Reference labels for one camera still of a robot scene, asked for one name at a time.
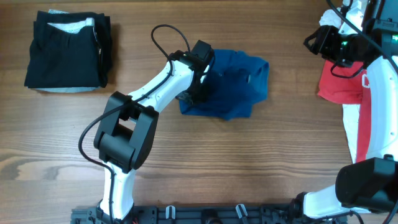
wooden surface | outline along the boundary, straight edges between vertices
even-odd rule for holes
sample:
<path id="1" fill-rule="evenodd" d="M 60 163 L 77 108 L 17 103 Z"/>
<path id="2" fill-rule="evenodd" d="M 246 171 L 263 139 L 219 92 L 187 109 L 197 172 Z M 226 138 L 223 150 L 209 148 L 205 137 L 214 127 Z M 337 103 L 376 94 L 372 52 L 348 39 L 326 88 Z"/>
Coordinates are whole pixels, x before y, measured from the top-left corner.
<path id="1" fill-rule="evenodd" d="M 32 22 L 48 9 L 111 16 L 114 68 L 105 89 L 54 94 L 23 86 Z M 191 45 L 201 39 L 269 61 L 269 97 L 251 118 L 230 122 L 183 116 L 173 101 L 137 172 L 136 205 L 282 203 L 333 184 L 351 163 L 341 106 L 316 96 L 323 60 L 302 45 L 325 9 L 316 0 L 1 5 L 0 223 L 68 223 L 71 209 L 102 199 L 103 170 L 81 157 L 78 138 L 110 94 L 134 91 L 162 70 L 149 34 L 163 23 Z M 185 49 L 172 30 L 155 38 L 167 52 Z M 93 135 L 84 147 L 98 157 Z"/>

blue object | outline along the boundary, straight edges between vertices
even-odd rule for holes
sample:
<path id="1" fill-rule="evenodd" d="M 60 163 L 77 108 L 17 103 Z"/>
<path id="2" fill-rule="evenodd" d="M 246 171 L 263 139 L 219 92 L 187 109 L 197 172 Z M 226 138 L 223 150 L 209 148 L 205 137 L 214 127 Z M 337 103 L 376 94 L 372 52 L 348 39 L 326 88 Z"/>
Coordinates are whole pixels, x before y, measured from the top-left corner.
<path id="1" fill-rule="evenodd" d="M 268 62 L 242 51 L 214 52 L 213 68 L 203 81 L 208 88 L 208 100 L 197 105 L 180 101 L 181 113 L 225 120 L 250 117 L 252 106 L 267 99 Z"/>

brown background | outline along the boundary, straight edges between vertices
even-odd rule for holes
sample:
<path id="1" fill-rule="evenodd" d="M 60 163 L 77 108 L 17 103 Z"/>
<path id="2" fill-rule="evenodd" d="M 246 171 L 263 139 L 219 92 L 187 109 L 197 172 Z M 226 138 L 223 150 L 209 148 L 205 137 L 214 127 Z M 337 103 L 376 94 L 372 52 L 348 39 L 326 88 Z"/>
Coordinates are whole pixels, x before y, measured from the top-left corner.
<path id="1" fill-rule="evenodd" d="M 105 89 L 54 94 L 23 87 L 32 23 L 48 9 L 111 16 L 114 68 Z M 323 60 L 302 45 L 326 9 L 317 0 L 0 5 L 0 223 L 68 223 L 71 209 L 102 198 L 103 170 L 80 156 L 78 138 L 112 92 L 134 91 L 162 70 L 164 56 L 149 34 L 163 23 L 182 30 L 191 45 L 201 39 L 269 61 L 269 97 L 250 119 L 230 122 L 183 116 L 173 101 L 137 172 L 136 205 L 288 202 L 333 184 L 351 163 L 341 106 L 316 96 Z M 167 52 L 185 49 L 172 30 L 159 29 L 155 38 Z M 97 157 L 93 135 L 84 147 Z"/>

red cloth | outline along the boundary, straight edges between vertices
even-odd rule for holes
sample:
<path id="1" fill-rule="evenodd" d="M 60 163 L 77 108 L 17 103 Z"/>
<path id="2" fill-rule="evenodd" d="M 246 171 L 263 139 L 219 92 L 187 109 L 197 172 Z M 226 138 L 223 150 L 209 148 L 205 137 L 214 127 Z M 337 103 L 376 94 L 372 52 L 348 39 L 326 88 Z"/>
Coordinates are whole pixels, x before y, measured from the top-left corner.
<path id="1" fill-rule="evenodd" d="M 330 72 L 332 66 L 333 63 L 330 61 L 325 62 L 319 81 L 318 95 L 333 103 L 361 105 L 356 149 L 356 162 L 360 162 L 365 160 L 371 136 L 371 91 L 370 88 L 365 88 L 362 85 L 363 75 L 366 75 L 366 70 L 363 70 L 354 78 L 346 79 L 334 77 Z M 361 66 L 361 62 L 355 62 L 351 68 L 336 67 L 333 72 L 348 77 Z M 364 80 L 365 85 L 368 85 L 366 77 L 364 77 Z"/>

blue cloth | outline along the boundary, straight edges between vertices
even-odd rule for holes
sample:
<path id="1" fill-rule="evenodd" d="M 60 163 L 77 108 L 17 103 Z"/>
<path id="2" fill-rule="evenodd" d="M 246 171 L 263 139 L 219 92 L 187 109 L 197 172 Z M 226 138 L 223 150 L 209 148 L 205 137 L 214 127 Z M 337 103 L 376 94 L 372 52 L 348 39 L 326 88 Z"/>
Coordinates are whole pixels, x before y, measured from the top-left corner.
<path id="1" fill-rule="evenodd" d="M 231 120 L 248 118 L 252 106 L 267 99 L 269 64 L 234 50 L 214 50 L 213 68 L 203 81 L 208 100 L 197 105 L 180 101 L 182 114 Z"/>

